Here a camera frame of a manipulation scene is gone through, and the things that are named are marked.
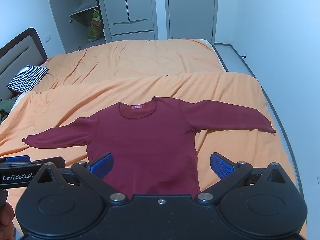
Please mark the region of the person left hand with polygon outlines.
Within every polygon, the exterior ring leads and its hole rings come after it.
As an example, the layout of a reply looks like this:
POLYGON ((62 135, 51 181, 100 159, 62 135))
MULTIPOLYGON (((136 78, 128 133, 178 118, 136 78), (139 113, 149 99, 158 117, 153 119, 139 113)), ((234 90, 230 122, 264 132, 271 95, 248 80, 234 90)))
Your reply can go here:
POLYGON ((12 206, 6 202, 1 208, 0 240, 15 240, 15 227, 12 222, 14 217, 15 214, 12 206))

